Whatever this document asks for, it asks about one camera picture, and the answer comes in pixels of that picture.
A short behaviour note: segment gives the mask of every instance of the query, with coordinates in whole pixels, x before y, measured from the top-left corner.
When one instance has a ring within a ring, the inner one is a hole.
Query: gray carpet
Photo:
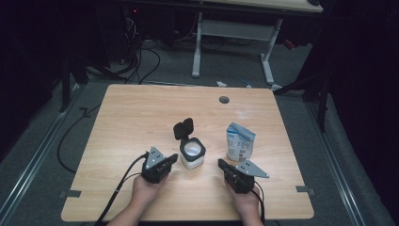
[[[146,43],[147,47],[154,42]],[[233,52],[236,46],[225,44],[217,50],[217,44],[204,46],[202,52],[201,75],[192,78],[193,46],[167,47],[160,43],[153,49],[161,57],[159,67],[151,73],[144,83],[168,82],[197,86],[216,86],[216,81],[222,81],[229,87],[245,87],[245,80],[254,88],[270,88],[265,83],[263,68],[259,55],[244,52]],[[257,49],[256,45],[248,48]],[[306,58],[311,46],[302,46],[288,50],[277,45],[270,58],[272,72],[278,85],[287,85],[295,78]],[[157,56],[142,51],[142,64],[139,74],[142,77],[157,64]],[[113,65],[113,70],[120,67]],[[63,121],[56,134],[50,151],[44,159],[40,170],[21,199],[8,225],[81,225],[81,222],[63,222],[60,218],[63,199],[59,198],[61,191],[68,190],[72,184],[73,174],[64,170],[57,162],[56,152],[59,141],[66,131],[83,114],[81,107],[91,109],[101,103],[107,86],[115,81],[107,78],[91,76],[90,82],[83,88],[82,94],[76,99],[71,111]],[[280,220],[281,225],[352,225],[340,191],[331,175],[322,140],[318,129],[312,123],[312,117],[306,104],[298,95],[301,91],[293,91],[277,96],[281,116],[292,142],[298,165],[305,184],[314,189],[311,196],[314,217],[307,220]],[[39,147],[47,129],[54,121],[61,107],[60,86],[54,90],[54,98],[44,106],[32,119],[14,149],[0,165],[2,185],[0,202],[4,203],[8,194],[17,183],[30,158]],[[329,101],[327,112],[327,136],[334,152],[343,168],[354,195],[359,202],[366,225],[394,225],[384,206],[374,192],[350,143],[347,141],[339,118],[334,111],[333,103]],[[85,149],[89,133],[95,121],[97,110],[90,117],[83,118],[66,136],[61,146],[61,157],[71,169],[76,169]],[[201,225],[213,225],[212,222],[202,222]],[[276,225],[267,221],[267,225]]]

